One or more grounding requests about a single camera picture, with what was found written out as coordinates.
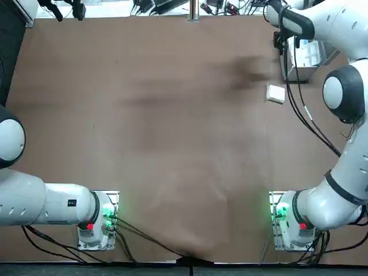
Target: black wire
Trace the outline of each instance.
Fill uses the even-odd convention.
[[[240,11],[241,11],[242,9],[244,9],[244,8],[247,6],[247,3],[244,3],[244,5],[240,7],[240,3],[241,3],[241,2],[245,2],[245,0],[241,0],[241,1],[239,1],[239,15],[240,15]]]
[[[183,255],[183,254],[180,254],[180,253],[178,253],[178,252],[176,252],[176,251],[174,251],[174,250],[172,250],[172,249],[168,248],[167,246],[165,246],[165,245],[164,245],[163,243],[161,243],[160,241],[158,241],[158,240],[156,240],[156,239],[154,239],[154,238],[152,238],[152,237],[148,236],[146,233],[142,232],[141,230],[139,230],[138,228],[134,227],[134,226],[133,226],[133,225],[131,225],[130,223],[126,222],[125,220],[122,220],[121,218],[118,218],[118,217],[112,217],[112,219],[117,219],[118,221],[120,221],[120,222],[122,222],[122,223],[126,224],[127,226],[131,227],[132,229],[134,229],[135,231],[137,231],[138,233],[140,233],[144,238],[146,238],[146,239],[147,239],[147,240],[149,240],[150,242],[153,242],[153,243],[155,243],[155,244],[157,244],[157,245],[161,246],[162,248],[166,249],[167,251],[170,251],[171,253],[177,254],[177,255],[179,255],[179,256],[181,256],[181,257],[187,257],[187,256],[185,256],[185,255]]]
[[[133,263],[136,263],[137,260],[133,257],[133,255],[131,253],[131,250],[129,249],[128,243],[127,243],[124,235],[118,229],[115,229],[114,231],[116,232],[116,234],[118,234],[120,236],[120,238],[122,240],[122,243],[124,245],[126,256],[128,257],[129,261],[131,261]]]
[[[314,134],[316,135],[329,149],[331,149],[338,157],[341,155],[341,153],[333,146],[331,145],[329,142],[325,141],[312,127],[311,125],[309,125],[309,123],[307,122],[307,120],[304,118],[304,116],[302,115],[302,113],[300,112],[300,109],[294,99],[294,95],[293,92],[290,88],[290,82],[288,79],[288,63],[287,63],[287,56],[288,56],[288,46],[287,46],[287,42],[285,39],[285,47],[284,47],[284,73],[285,73],[285,81],[286,81],[286,91],[287,91],[287,96],[289,98],[290,104],[292,106],[292,109],[294,111],[294,113],[296,114],[296,116],[298,117],[298,119]]]
[[[255,11],[257,10],[257,6],[255,6],[255,9],[254,9],[254,11],[251,13],[251,16],[255,13]]]
[[[300,80],[299,80],[299,71],[298,71],[298,65],[297,65],[297,57],[296,57],[296,42],[297,42],[297,38],[295,37],[294,40],[294,63],[295,63],[295,71],[297,74],[297,84],[298,84],[298,90],[299,90],[299,95],[300,95],[300,100],[301,103],[303,104],[303,107],[306,109],[306,104],[304,102],[304,98],[303,98],[303,94],[301,92],[301,88],[300,88]],[[315,128],[317,129],[317,131],[322,135],[322,137],[324,138],[324,140],[331,146],[331,150],[337,154],[338,157],[340,157],[341,153],[338,151],[338,149],[331,143],[331,141],[326,137],[326,135],[321,131],[321,129],[317,126],[317,124],[315,123],[314,120],[311,120],[312,124],[315,126]]]
[[[41,7],[41,9],[43,9],[45,12],[47,12],[50,16],[52,16],[53,18],[56,19],[56,17],[51,13],[51,11],[49,11],[48,9],[44,9],[43,7]]]
[[[66,16],[64,16],[64,18],[63,19],[65,19],[65,18],[67,18],[68,17],[68,15],[71,13],[71,11],[73,10],[73,8],[71,8],[70,9],[70,11],[68,12],[68,14],[66,15]]]
[[[83,253],[83,254],[85,254],[86,256],[89,256],[90,258],[92,258],[92,259],[94,259],[94,260],[96,260],[96,261],[98,261],[98,262],[101,262],[101,263],[107,263],[107,262],[105,262],[105,261],[103,261],[103,260],[100,260],[100,259],[96,258],[95,256],[93,256],[93,255],[91,255],[91,254],[89,254],[89,253],[87,253],[87,252],[85,252],[85,251],[83,251],[83,250],[80,250],[80,249],[78,249],[78,248],[76,248],[76,247],[73,247],[73,246],[67,246],[67,245],[65,245],[65,244],[59,243],[58,241],[54,240],[54,239],[53,239],[53,238],[51,238],[50,236],[46,235],[45,233],[42,233],[41,231],[37,230],[37,229],[36,229],[36,228],[34,228],[34,227],[26,226],[26,228],[27,228],[27,230],[31,231],[31,233],[33,233],[34,235],[36,235],[36,236],[38,236],[38,237],[40,237],[40,238],[42,238],[42,239],[44,239],[44,240],[47,240],[48,242],[53,243],[53,244],[55,244],[55,245],[57,245],[57,246],[63,247],[65,250],[67,250],[68,252],[70,252],[71,254],[73,254],[74,256],[76,256],[77,258],[80,258],[80,257],[79,257],[79,256],[77,256],[77,255],[75,255],[75,254],[74,254],[73,252],[71,252],[69,249],[71,249],[71,250],[75,250],[75,251],[80,252],[80,253]]]
[[[358,243],[356,243],[352,246],[347,246],[347,247],[342,247],[342,248],[338,248],[338,249],[328,250],[325,253],[341,252],[341,251],[347,251],[347,250],[355,249],[355,248],[361,246],[367,239],[368,239],[368,231],[367,231],[366,235],[364,236],[364,238],[361,241],[359,241]]]
[[[132,12],[134,11],[135,7],[136,7],[136,4],[133,4],[133,8],[131,9],[130,15],[132,15]]]
[[[132,229],[132,228],[129,228],[129,227],[124,226],[124,225],[121,225],[121,224],[116,224],[116,225],[117,225],[117,226],[119,226],[119,227],[121,227],[121,228],[123,228],[123,229],[125,229],[125,230],[127,230],[127,231],[129,231],[129,232],[131,232],[131,233],[133,233],[133,234],[135,234],[135,235],[137,235],[137,236],[142,237],[142,238],[143,238],[143,239],[145,239],[145,240],[149,240],[150,242],[152,241],[150,237],[148,237],[148,236],[146,236],[146,235],[144,235],[144,234],[141,234],[141,233],[139,233],[139,232],[135,231],[135,230],[134,230],[134,229]]]
[[[355,131],[355,125],[354,124],[352,124],[351,125],[351,128],[350,128],[350,130],[349,130],[349,134],[347,135],[347,136],[345,136],[344,135],[344,133],[342,133],[342,132],[340,132],[340,134],[346,139],[346,140],[349,140],[350,138],[351,138],[351,136],[352,136],[352,134],[354,133],[354,131]]]
[[[54,252],[51,252],[51,251],[48,251],[46,249],[43,249],[41,247],[39,247],[36,243],[34,243],[34,241],[29,237],[27,231],[26,231],[26,228],[24,226],[22,226],[22,230],[23,230],[23,233],[25,235],[25,237],[27,238],[27,240],[31,243],[31,245],[33,245],[34,247],[36,247],[38,250],[41,250],[42,252],[45,252],[45,253],[48,253],[50,255],[54,255],[54,256],[59,256],[59,257],[63,257],[63,258],[66,258],[66,259],[69,259],[69,260],[74,260],[80,264],[85,264],[86,262],[85,261],[81,261],[79,259],[75,259],[75,258],[72,258],[72,257],[69,257],[69,256],[65,256],[63,254],[58,254],[58,253],[54,253]]]
[[[266,18],[266,14],[265,14],[265,11],[266,11],[266,8],[267,6],[269,5],[269,3],[271,2],[271,0],[267,0],[267,2],[265,3],[265,5],[263,6],[263,10],[262,10],[262,14],[263,14],[263,19],[266,21],[266,22],[270,22],[270,20],[268,20]]]
[[[247,15],[248,15],[248,16],[250,15],[251,10],[252,10],[252,8],[253,8],[253,2],[254,2],[254,0],[252,0],[252,2],[251,2],[251,7],[250,7],[250,8],[249,8],[249,10],[248,10],[248,13],[247,13]]]
[[[365,223],[357,223],[355,224],[356,226],[367,226],[368,225],[368,220]]]
[[[299,258],[299,260],[295,261],[295,262],[291,262],[286,264],[286,266],[290,266],[290,267],[305,267],[305,266],[314,266],[317,265],[319,263],[319,261],[321,260],[323,254],[325,254],[326,248],[328,246],[329,240],[330,240],[330,232],[329,231],[325,231],[325,232],[320,232],[317,237],[314,239],[314,241],[312,242],[312,244],[306,249],[306,252],[302,255],[302,257]],[[310,256],[305,257],[305,255],[309,252],[310,248],[316,247],[319,242],[321,240],[321,248],[320,251],[318,253],[312,253]]]
[[[137,16],[138,13],[141,13],[143,11],[143,9],[140,7],[137,11],[136,11],[136,14],[135,16]]]

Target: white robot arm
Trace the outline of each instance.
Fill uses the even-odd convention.
[[[365,216],[362,206],[368,203],[368,2],[325,0],[313,7],[310,2],[287,5],[273,0],[267,18],[288,36],[328,41],[348,56],[350,64],[327,75],[323,99],[341,122],[354,124],[355,131],[321,184],[281,197],[281,206],[289,207],[280,220],[287,250],[305,248],[315,228],[334,229]]]
[[[44,183],[8,169],[24,148],[23,126],[0,106],[0,225],[77,224],[81,249],[112,249],[104,231],[109,221],[105,215],[116,215],[109,196],[76,184]]]

